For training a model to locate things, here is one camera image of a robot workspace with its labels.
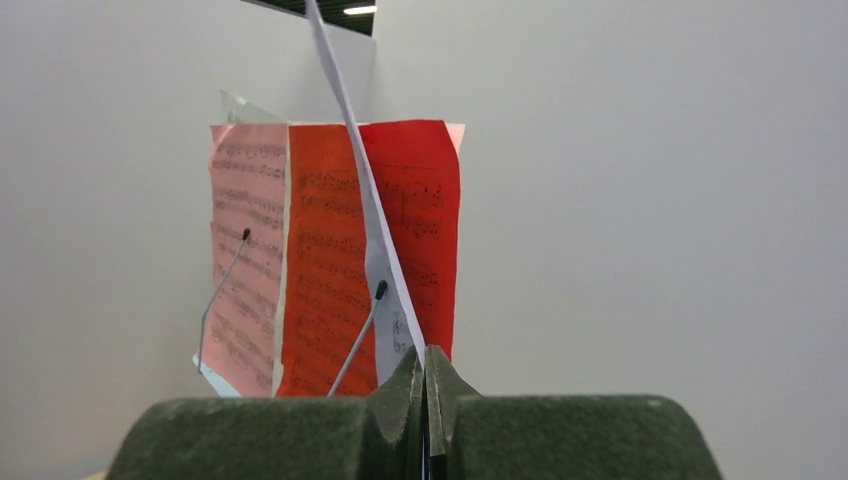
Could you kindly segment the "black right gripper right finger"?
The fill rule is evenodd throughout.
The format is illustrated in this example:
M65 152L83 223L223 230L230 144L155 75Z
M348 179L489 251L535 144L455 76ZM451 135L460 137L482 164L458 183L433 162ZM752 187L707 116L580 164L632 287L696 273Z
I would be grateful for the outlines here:
M484 396L425 354L435 479L719 479L698 425L656 395Z

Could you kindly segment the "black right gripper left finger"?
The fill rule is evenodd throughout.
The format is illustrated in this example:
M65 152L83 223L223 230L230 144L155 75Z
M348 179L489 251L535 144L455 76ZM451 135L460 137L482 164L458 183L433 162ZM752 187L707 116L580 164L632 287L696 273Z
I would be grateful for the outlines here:
M418 479L424 374L415 353L368 396L184 398L128 431L109 479Z

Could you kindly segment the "purple sheet music page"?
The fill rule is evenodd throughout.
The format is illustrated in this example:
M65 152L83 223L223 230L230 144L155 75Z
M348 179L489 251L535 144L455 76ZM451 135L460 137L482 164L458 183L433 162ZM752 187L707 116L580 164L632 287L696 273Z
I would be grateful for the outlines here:
M305 3L306 18L312 27L317 52L345 121L355 158L363 206L366 234L365 274L368 288L375 295L381 284L385 293L373 301L367 320L368 331L375 336L377 380L385 383L407 352L425 358L425 342L404 278L377 184L368 161L359 126L346 89L343 75L330 44L325 23L315 1Z

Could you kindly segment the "light blue music stand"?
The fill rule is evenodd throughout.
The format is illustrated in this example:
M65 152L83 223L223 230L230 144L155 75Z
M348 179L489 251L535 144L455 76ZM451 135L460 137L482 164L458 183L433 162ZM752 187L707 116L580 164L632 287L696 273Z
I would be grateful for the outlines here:
M341 123L290 123L223 93L211 129L213 280L197 359L245 397L378 384L363 207Z

